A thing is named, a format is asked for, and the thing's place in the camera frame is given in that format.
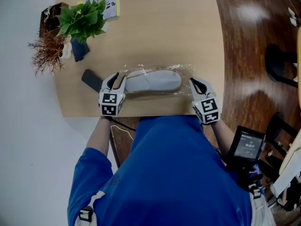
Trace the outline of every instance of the dark wooden floor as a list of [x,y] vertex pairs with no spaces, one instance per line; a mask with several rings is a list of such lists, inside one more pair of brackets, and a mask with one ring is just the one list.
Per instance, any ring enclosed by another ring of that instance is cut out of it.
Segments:
[[[285,121],[297,130],[301,127],[297,88],[269,79],[264,54],[275,43],[286,52],[296,52],[297,28],[289,21],[289,0],[217,0],[224,42],[225,91],[222,119],[233,130],[242,125],[265,132],[275,112],[284,113]],[[293,78],[295,69],[286,67]],[[136,128],[139,118],[118,118]],[[112,128],[116,154],[120,163],[128,156],[129,136]],[[205,127],[209,141],[216,145],[210,127]],[[282,133],[279,140],[291,138]]]

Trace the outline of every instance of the small box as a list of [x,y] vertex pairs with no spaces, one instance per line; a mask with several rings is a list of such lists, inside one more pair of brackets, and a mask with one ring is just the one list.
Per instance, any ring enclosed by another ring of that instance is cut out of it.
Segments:
[[192,105],[198,119],[203,124],[209,124],[221,118],[219,102],[216,97],[206,98],[197,102],[193,101]]
[[104,116],[118,116],[125,99],[125,94],[99,93],[100,114]]
[[41,13],[39,37],[41,37],[41,34],[43,32],[50,32],[53,36],[56,36],[58,34],[58,32],[60,31],[60,28],[58,28],[58,25],[60,25],[60,21],[56,16],[61,14],[61,7],[68,8],[69,5],[64,2],[53,5],[50,8],[50,15],[46,21],[45,19],[47,15],[44,12],[46,12],[47,9],[45,9]]

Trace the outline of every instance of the paper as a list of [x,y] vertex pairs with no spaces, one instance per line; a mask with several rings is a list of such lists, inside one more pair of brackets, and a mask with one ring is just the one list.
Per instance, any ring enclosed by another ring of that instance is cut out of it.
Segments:
[[[78,1],[77,4],[86,3],[88,0]],[[120,1],[119,0],[106,0],[106,7],[103,12],[103,19],[108,19],[112,17],[120,16]]]

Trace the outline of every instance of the smartphone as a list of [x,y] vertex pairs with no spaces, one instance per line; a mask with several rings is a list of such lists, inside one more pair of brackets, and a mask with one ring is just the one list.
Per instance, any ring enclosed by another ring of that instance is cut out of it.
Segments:
[[102,88],[103,80],[100,79],[96,74],[94,74],[91,70],[85,70],[81,80],[85,82],[89,87],[95,90],[97,93]]

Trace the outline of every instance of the plastic-wrapped slipper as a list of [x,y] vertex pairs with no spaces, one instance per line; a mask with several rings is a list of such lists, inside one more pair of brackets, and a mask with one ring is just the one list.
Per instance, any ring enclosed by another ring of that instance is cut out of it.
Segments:
[[167,92],[181,87],[182,76],[173,70],[138,70],[127,76],[126,91]]

